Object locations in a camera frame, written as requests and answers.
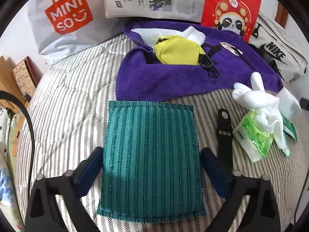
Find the black cable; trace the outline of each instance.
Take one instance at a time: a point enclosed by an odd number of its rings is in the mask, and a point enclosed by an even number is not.
[[[294,225],[296,224],[296,213],[298,211],[300,200],[302,199],[302,195],[303,195],[305,187],[307,185],[308,176],[309,176],[309,168],[308,168],[308,171],[307,171],[307,176],[306,176],[306,179],[305,179],[305,183],[304,183],[304,185],[302,187],[302,192],[300,193],[300,197],[299,197],[297,205],[296,205],[296,210],[295,210],[295,213],[294,213]]]
[[[21,110],[21,112],[24,114],[24,116],[27,120],[28,126],[29,126],[30,136],[31,136],[31,158],[30,158],[29,177],[28,177],[28,186],[27,186],[27,199],[29,200],[29,198],[30,198],[31,175],[32,175],[33,160],[34,160],[34,150],[35,150],[34,132],[33,132],[33,126],[32,126],[32,122],[31,122],[31,118],[30,118],[30,115],[29,115],[26,107],[14,95],[12,95],[12,94],[10,94],[6,91],[0,90],[0,99],[4,99],[4,100],[10,101],[13,104],[15,104]]]

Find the purple towel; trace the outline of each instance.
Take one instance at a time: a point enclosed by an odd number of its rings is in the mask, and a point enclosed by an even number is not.
[[[123,32],[138,46],[124,58],[116,82],[118,101],[165,101],[172,98],[204,94],[217,89],[233,89],[235,82],[251,87],[250,76],[254,71],[245,61],[222,48],[212,56],[214,67],[218,70],[217,78],[210,78],[201,66],[164,65],[156,61],[152,48],[143,44],[135,28],[164,28],[184,31],[189,26],[195,27],[206,36],[206,43],[211,46],[228,42],[243,52],[243,57],[258,71],[266,90],[279,92],[282,88],[280,76],[248,46],[242,37],[227,31],[204,27],[196,24],[170,21],[144,21],[129,25]]]

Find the yellow pouch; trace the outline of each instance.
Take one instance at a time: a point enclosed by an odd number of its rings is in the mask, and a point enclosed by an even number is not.
[[[167,65],[199,65],[202,47],[182,36],[162,36],[154,46],[157,59]]]

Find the green packet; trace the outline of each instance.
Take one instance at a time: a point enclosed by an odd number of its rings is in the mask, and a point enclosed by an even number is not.
[[[287,133],[288,135],[290,135],[297,142],[297,134],[296,134],[296,130],[295,130],[294,124],[292,122],[290,122],[283,115],[282,115],[282,119],[283,119],[283,131],[285,133]]]
[[[233,135],[245,150],[251,162],[267,157],[274,139],[272,134],[261,131],[254,123],[256,114],[249,111],[239,125],[234,129]]]

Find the bed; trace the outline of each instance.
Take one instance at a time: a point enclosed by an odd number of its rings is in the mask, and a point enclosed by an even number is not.
[[[44,74],[28,108],[36,140],[32,183],[39,173],[45,177],[55,177],[75,169],[96,146],[104,147],[108,102],[116,100],[118,69],[126,53],[133,47],[135,43],[122,34],[60,61]],[[199,148],[210,147],[214,154],[217,154],[218,146],[215,132],[218,110],[224,108],[229,111],[233,127],[238,125],[247,112],[234,102],[231,90],[227,89],[171,99],[168,102],[193,105]],[[289,158],[273,144],[266,159],[252,164],[239,143],[235,139],[233,141],[234,169],[250,177],[261,177],[263,174],[270,176],[282,231],[293,219],[309,162],[309,125],[304,113],[294,119],[294,124],[299,141],[295,143],[292,138],[287,138],[291,150]],[[27,210],[30,154],[30,133],[24,123],[18,144],[15,182],[23,220]],[[204,217],[166,224],[142,224],[98,216],[96,209],[102,184],[101,173],[81,201],[91,219],[104,232],[204,231],[220,210],[224,199],[217,195],[204,169],[201,170],[206,209]],[[75,231],[63,200],[57,197],[57,202],[68,230]],[[237,230],[247,203],[248,198],[244,198],[231,226],[232,232]]]

